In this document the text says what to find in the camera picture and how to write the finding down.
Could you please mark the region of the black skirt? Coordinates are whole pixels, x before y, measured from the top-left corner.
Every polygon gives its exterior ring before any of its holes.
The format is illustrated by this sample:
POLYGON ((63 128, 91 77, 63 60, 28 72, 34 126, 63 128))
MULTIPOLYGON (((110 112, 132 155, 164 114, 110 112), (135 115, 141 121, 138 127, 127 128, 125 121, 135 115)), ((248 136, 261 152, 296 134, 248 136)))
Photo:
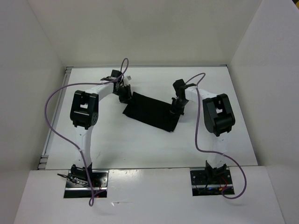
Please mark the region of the black skirt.
POLYGON ((173 132, 179 116, 171 113, 171 104, 134 92, 131 101, 123 111, 129 118, 147 125, 173 132))

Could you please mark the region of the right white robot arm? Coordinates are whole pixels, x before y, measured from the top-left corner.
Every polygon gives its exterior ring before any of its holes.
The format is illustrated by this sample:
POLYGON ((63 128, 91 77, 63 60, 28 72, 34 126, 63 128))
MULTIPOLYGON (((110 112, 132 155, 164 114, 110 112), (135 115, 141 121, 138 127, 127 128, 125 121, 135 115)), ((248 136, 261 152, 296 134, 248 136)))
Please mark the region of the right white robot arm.
POLYGON ((171 114, 178 117, 184 114, 185 105, 192 101, 203 112, 206 130, 213 136, 213 146, 205 164, 205 179, 216 183, 227 168, 224 154, 227 151, 228 133, 235 125, 235 116, 226 94, 210 93, 193 84, 175 87, 176 97, 172 99, 171 114))

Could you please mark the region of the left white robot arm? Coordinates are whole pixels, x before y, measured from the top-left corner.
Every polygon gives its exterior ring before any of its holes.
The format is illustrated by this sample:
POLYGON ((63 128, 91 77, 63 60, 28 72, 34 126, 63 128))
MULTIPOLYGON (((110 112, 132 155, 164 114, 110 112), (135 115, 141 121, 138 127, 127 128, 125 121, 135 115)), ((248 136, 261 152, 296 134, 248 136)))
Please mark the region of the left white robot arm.
POLYGON ((84 187, 93 182, 91 137, 99 118, 99 102, 110 94, 117 95, 120 102, 127 104, 132 98, 131 86, 108 83, 74 93, 70 119, 75 127, 75 148, 79 156, 71 167, 71 177, 84 187))

